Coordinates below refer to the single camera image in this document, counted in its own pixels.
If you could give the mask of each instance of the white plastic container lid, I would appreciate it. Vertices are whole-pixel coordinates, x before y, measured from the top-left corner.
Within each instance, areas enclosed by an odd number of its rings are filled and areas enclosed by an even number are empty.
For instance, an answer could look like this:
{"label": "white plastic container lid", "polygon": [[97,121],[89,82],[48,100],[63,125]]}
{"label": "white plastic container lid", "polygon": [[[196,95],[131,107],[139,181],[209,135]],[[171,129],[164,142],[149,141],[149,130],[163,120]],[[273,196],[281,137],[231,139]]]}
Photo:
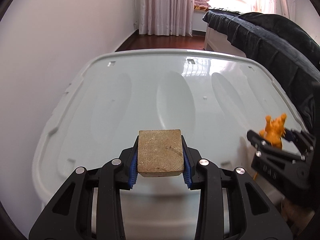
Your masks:
{"label": "white plastic container lid", "polygon": [[[281,113],[286,128],[305,130],[279,83],[247,58],[184,49],[102,55],[79,72],[44,127],[33,182],[46,205],[76,167],[102,167],[132,147],[139,130],[159,129],[180,129],[203,158],[254,174],[246,133]],[[298,152],[288,142],[283,149]],[[281,198],[262,178],[258,183],[272,201]],[[139,175],[132,190],[121,191],[127,238],[193,239],[199,196],[182,175]]]}

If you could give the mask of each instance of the orange plastic toy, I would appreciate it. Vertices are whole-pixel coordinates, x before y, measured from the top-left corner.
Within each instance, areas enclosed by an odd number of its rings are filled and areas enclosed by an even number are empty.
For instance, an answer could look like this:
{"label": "orange plastic toy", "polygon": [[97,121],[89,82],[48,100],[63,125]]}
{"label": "orange plastic toy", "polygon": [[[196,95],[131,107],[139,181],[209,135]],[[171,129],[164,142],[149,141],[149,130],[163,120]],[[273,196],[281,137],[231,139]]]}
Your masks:
{"label": "orange plastic toy", "polygon": [[282,149],[281,137],[285,135],[284,122],[287,118],[285,113],[271,120],[271,116],[266,116],[266,127],[264,130],[259,132],[260,136],[265,138],[266,141],[270,142],[273,147]]}

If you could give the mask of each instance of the wall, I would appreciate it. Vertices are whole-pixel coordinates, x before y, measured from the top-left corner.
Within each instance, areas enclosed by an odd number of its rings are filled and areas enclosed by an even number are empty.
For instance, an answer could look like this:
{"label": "wall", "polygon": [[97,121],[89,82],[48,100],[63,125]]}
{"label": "wall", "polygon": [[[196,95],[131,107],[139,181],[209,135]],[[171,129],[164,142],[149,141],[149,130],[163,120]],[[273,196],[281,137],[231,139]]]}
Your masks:
{"label": "wall", "polygon": [[310,0],[296,0],[295,23],[320,45],[320,16]]}
{"label": "wall", "polygon": [[205,32],[207,30],[207,23],[202,20],[205,12],[193,12],[192,30]]}
{"label": "wall", "polygon": [[0,22],[0,199],[26,236],[41,209],[31,164],[46,121],[77,72],[134,22],[133,0],[14,0]]}

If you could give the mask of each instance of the wooden floor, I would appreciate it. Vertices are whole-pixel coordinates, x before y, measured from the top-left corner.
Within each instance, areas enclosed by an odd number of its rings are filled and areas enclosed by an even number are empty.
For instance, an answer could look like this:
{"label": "wooden floor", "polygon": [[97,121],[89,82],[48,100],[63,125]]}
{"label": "wooden floor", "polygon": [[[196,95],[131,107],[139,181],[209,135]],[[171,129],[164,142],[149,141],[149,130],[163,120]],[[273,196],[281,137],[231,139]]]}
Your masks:
{"label": "wooden floor", "polygon": [[198,49],[204,50],[204,37],[182,37],[182,36],[156,36],[156,35],[136,35],[123,50],[133,49]]}

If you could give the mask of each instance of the beige block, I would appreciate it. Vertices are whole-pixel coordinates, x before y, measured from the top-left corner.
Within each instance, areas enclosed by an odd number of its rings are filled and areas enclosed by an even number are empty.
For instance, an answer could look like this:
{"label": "beige block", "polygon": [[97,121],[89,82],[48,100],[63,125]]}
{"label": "beige block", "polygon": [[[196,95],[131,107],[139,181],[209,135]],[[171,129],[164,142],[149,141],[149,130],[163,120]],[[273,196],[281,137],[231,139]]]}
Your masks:
{"label": "beige block", "polygon": [[138,172],[142,176],[178,176],[183,170],[180,130],[139,131]]}

